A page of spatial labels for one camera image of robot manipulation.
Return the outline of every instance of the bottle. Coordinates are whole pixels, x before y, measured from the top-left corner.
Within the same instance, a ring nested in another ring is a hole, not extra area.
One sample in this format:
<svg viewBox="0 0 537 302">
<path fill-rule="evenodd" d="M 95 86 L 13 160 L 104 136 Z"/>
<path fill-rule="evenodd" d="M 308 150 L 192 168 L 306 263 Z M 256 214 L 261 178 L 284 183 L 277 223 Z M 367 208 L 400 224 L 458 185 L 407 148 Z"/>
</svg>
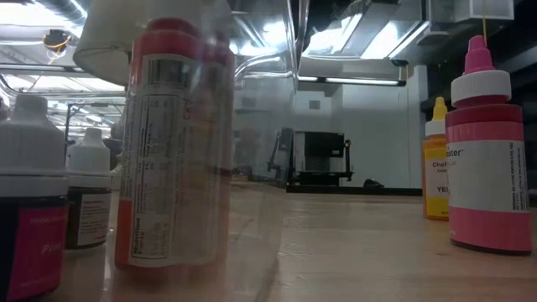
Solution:
<svg viewBox="0 0 537 302">
<path fill-rule="evenodd" d="M 426 218 L 447 221 L 449 217 L 446 114 L 444 98 L 437 97 L 433 119 L 425 124 L 423 142 L 423 205 Z"/>
<path fill-rule="evenodd" d="M 67 226 L 63 133 L 47 100 L 17 96 L 0 122 L 0 300 L 38 299 L 60 285 Z"/>
<path fill-rule="evenodd" d="M 69 220 L 66 249 L 98 247 L 107 240 L 112 203 L 110 149 L 101 129 L 88 128 L 77 145 L 67 149 Z"/>
<path fill-rule="evenodd" d="M 495 70 L 482 36 L 470 39 L 446 116 L 450 228 L 454 244 L 489 253 L 531 253 L 522 109 L 509 73 Z"/>
<path fill-rule="evenodd" d="M 222 240 L 215 176 L 221 134 L 214 108 L 221 51 L 215 49 L 219 42 L 204 42 L 196 22 L 200 3 L 173 5 L 181 9 L 160 11 L 133 44 L 117 219 L 119 268 L 208 264 Z M 168 17 L 175 11 L 184 17 Z"/>
</svg>

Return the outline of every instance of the metal duct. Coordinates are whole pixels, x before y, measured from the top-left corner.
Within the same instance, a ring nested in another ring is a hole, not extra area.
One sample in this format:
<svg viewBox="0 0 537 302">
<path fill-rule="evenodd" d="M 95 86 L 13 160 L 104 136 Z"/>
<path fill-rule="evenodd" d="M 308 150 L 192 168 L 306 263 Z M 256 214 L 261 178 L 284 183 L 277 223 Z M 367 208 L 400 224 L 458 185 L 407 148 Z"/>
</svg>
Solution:
<svg viewBox="0 0 537 302">
<path fill-rule="evenodd" d="M 91 6 L 91 0 L 34 0 L 34 2 L 80 27 L 86 23 L 87 11 Z"/>
</svg>

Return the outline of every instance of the clear plastic container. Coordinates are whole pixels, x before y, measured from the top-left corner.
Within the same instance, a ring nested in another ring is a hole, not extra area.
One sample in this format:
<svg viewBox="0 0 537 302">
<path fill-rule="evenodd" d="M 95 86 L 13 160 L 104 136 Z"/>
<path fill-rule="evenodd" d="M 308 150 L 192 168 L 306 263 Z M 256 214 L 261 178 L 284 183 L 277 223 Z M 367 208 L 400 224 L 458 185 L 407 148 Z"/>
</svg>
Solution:
<svg viewBox="0 0 537 302">
<path fill-rule="evenodd" d="M 289 165 L 289 150 L 279 146 L 291 145 L 281 133 L 297 86 L 287 1 L 104 1 L 89 11 L 77 50 L 89 56 L 79 60 L 118 50 L 91 42 L 106 37 L 95 31 L 107 22 L 114 30 L 106 16 L 139 14 L 117 31 L 130 31 L 118 40 L 137 37 L 128 56 L 122 188 L 110 223 L 117 228 L 95 251 L 106 254 L 104 281 L 87 274 L 69 282 L 102 284 L 101 299 L 110 301 L 258 299 L 277 268 Z M 113 80 L 116 64 L 86 71 Z M 52 300 L 83 300 L 84 288 L 95 287 L 62 286 Z"/>
</svg>

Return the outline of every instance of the pink label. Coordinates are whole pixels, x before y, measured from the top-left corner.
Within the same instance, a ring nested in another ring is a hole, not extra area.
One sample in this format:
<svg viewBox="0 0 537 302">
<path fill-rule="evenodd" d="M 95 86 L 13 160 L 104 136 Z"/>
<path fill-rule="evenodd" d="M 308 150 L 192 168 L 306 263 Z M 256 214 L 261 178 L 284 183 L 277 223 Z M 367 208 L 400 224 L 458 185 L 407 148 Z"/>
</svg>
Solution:
<svg viewBox="0 0 537 302">
<path fill-rule="evenodd" d="M 8 301 L 60 285 L 67 211 L 67 206 L 19 211 Z"/>
</svg>

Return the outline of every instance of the yellow bottle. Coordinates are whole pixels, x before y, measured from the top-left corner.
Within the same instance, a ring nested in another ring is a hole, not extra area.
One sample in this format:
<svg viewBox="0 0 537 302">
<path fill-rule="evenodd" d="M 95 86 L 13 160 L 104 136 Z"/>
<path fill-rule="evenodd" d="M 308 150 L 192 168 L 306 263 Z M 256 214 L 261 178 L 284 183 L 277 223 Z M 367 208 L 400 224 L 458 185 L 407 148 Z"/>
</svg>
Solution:
<svg viewBox="0 0 537 302">
<path fill-rule="evenodd" d="M 442 221 L 449 219 L 446 114 L 444 98 L 436 98 L 433 119 L 425 124 L 427 140 L 423 142 L 422 160 L 424 215 Z"/>
</svg>

